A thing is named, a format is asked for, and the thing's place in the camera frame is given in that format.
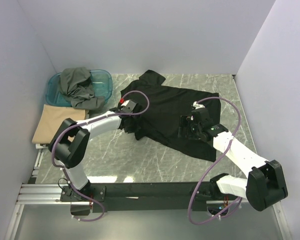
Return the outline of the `black t shirt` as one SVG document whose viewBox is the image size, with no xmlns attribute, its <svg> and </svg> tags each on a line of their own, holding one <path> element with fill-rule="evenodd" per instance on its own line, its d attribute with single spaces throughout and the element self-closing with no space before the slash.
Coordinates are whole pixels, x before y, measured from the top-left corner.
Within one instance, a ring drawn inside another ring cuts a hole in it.
<svg viewBox="0 0 300 240">
<path fill-rule="evenodd" d="M 220 122 L 221 102 L 217 92 L 165 86 L 165 77 L 147 70 L 121 90 L 121 96 L 140 104 L 147 111 L 138 118 L 135 139 L 150 138 L 193 158 L 214 162 L 216 150 L 201 140 L 178 137 L 181 116 L 190 116 L 194 102 L 204 100 L 214 124 Z"/>
</svg>

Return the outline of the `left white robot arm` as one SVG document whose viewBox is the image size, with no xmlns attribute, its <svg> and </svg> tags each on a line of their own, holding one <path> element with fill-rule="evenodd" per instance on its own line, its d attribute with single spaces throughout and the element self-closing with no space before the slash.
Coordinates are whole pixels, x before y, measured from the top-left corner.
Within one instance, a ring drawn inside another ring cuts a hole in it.
<svg viewBox="0 0 300 240">
<path fill-rule="evenodd" d="M 65 119 L 49 144 L 53 153 L 53 164 L 65 170 L 72 185 L 72 195 L 78 201 L 86 200 L 90 195 L 90 181 L 81 164 L 89 140 L 113 130 L 132 133 L 136 130 L 137 113 L 142 106 L 133 100 L 125 100 L 106 113 L 86 120 Z"/>
</svg>

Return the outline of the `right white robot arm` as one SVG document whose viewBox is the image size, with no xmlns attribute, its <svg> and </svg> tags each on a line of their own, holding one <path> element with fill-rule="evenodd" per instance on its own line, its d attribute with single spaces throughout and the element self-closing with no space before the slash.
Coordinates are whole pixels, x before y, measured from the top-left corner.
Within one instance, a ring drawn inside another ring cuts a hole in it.
<svg viewBox="0 0 300 240">
<path fill-rule="evenodd" d="M 257 155 L 225 126 L 214 124 L 205 107 L 193 109 L 190 116 L 180 117 L 178 137 L 209 144 L 225 154 L 245 175 L 239 178 L 222 173 L 213 177 L 204 195 L 216 200 L 225 195 L 241 197 L 259 212 L 288 196 L 281 164 Z"/>
</svg>

